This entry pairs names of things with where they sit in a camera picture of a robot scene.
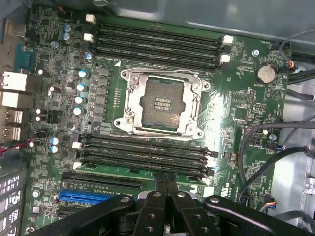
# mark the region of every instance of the mounting screw hole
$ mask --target mounting screw hole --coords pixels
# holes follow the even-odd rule
[[[149,215],[148,215],[148,218],[149,218],[149,219],[154,219],[155,217],[156,217],[156,215],[154,215],[154,214],[149,214]]]
[[[208,233],[209,232],[209,229],[207,227],[201,227],[201,230],[205,233]]]
[[[151,233],[153,231],[153,228],[151,226],[146,227],[146,231]]]
[[[197,220],[200,220],[200,219],[201,219],[201,215],[199,215],[199,214],[196,214],[194,217],[195,217]]]

